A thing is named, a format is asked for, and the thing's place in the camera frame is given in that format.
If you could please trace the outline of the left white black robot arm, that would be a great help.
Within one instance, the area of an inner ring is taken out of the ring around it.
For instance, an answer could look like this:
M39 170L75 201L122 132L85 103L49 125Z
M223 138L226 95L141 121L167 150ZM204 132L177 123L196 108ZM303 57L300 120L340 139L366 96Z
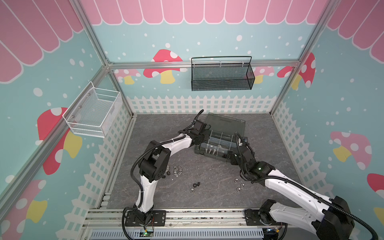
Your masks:
M139 186L138 199L134 206L123 210L122 225L138 225L146 228L154 221L154 197L158 181L167 171L170 158L185 149L199 145L208 140L205 135L207 124L199 120L204 112L200 110L192 123L178 132L178 136L167 141L151 141L145 152L134 162L130 176Z

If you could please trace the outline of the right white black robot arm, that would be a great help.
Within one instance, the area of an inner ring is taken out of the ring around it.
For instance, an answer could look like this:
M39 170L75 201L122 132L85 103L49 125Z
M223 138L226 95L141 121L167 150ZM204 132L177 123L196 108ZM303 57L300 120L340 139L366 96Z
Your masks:
M356 223L367 229L373 240L379 238L369 224L351 213L344 199L329 198L293 181L271 164L257 161L249 142L239 133L235 132L234 138L238 152L232 158L240 167L240 176L252 184L258 183L274 190L299 205L298 208L291 208L268 200L259 210L261 217L304 229L320 240L348 240Z

